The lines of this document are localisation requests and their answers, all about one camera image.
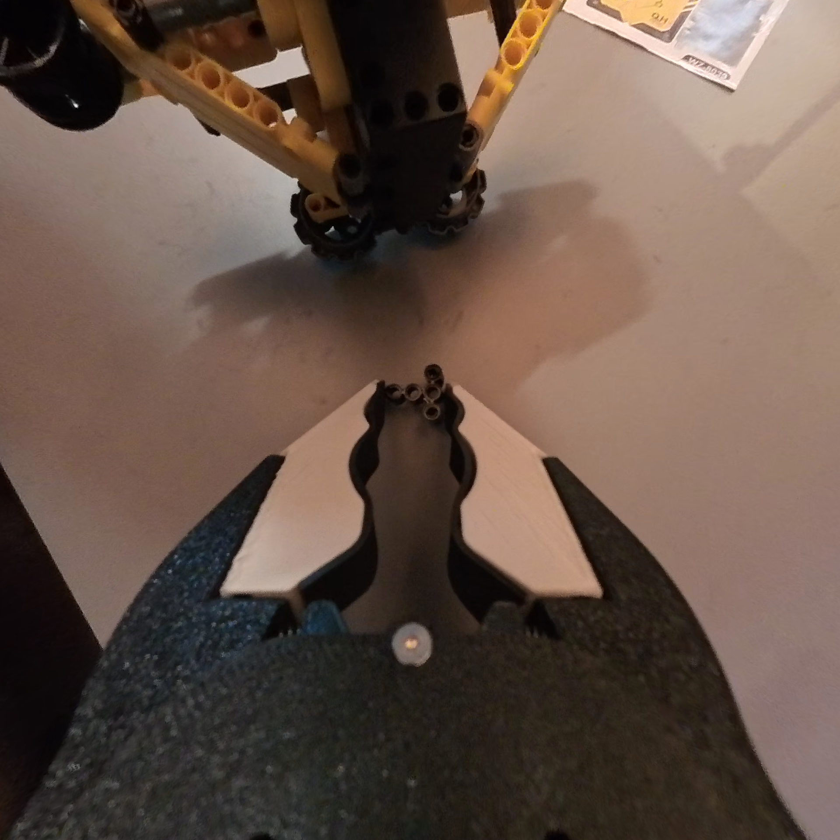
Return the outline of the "yellow sticker sheet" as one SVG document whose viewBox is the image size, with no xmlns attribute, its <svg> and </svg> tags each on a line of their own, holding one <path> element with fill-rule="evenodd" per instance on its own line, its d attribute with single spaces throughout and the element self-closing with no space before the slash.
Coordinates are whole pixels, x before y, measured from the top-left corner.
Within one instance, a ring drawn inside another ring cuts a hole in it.
<svg viewBox="0 0 840 840">
<path fill-rule="evenodd" d="M 566 1 L 563 11 L 735 91 L 786 1 Z"/>
</svg>

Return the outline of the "black brick connector piece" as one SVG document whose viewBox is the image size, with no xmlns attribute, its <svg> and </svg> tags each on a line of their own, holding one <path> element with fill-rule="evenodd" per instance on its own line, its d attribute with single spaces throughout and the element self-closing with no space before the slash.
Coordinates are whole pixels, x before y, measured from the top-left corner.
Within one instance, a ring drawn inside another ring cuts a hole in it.
<svg viewBox="0 0 840 840">
<path fill-rule="evenodd" d="M 448 383 L 440 364 L 427 364 L 420 381 L 405 385 L 385 384 L 385 399 L 395 406 L 413 406 L 431 424 L 442 423 L 446 415 Z"/>
</svg>

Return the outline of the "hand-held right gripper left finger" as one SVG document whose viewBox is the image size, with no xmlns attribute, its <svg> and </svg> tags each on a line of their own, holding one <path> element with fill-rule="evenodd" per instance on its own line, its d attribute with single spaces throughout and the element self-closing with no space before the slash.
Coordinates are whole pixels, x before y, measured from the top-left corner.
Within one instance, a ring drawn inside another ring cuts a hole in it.
<svg viewBox="0 0 840 840">
<path fill-rule="evenodd" d="M 222 597 L 281 599 L 300 615 L 320 600 L 342 611 L 366 593 L 377 565 L 366 484 L 384 419 L 384 382 L 373 381 L 281 453 Z"/>
</svg>

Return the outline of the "yellow toy brick vehicle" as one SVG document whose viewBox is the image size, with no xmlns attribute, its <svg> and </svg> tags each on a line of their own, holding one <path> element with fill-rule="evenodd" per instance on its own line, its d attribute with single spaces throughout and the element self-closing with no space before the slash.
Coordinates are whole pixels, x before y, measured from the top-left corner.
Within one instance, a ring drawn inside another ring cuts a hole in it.
<svg viewBox="0 0 840 840">
<path fill-rule="evenodd" d="M 562 2 L 3 1 L 2 87 L 95 129 L 161 96 L 297 179 L 300 241 L 355 259 L 377 235 L 453 235 L 478 159 Z"/>
</svg>

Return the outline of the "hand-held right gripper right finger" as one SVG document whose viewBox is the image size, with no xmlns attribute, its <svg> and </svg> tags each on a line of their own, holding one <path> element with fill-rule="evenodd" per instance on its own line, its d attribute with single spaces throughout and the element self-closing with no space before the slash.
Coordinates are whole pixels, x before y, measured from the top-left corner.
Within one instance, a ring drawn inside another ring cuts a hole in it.
<svg viewBox="0 0 840 840">
<path fill-rule="evenodd" d="M 481 623 L 498 602 L 601 599 L 548 456 L 461 385 L 447 406 L 458 482 L 448 578 L 469 614 Z"/>
</svg>

